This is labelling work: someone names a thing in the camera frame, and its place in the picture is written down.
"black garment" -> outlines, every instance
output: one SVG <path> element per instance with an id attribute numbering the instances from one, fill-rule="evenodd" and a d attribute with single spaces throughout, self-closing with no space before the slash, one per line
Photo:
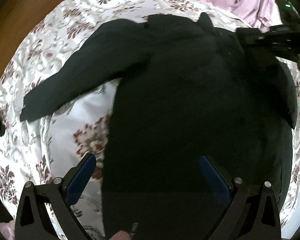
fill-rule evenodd
<path id="1" fill-rule="evenodd" d="M 133 227 L 136 240 L 203 239 L 224 211 L 200 172 L 205 153 L 248 184 L 270 181 L 281 209 L 291 127 L 235 33 L 214 28 L 207 14 L 108 22 L 25 96 L 20 119 L 52 114 L 115 77 L 102 184 L 107 239 Z"/>

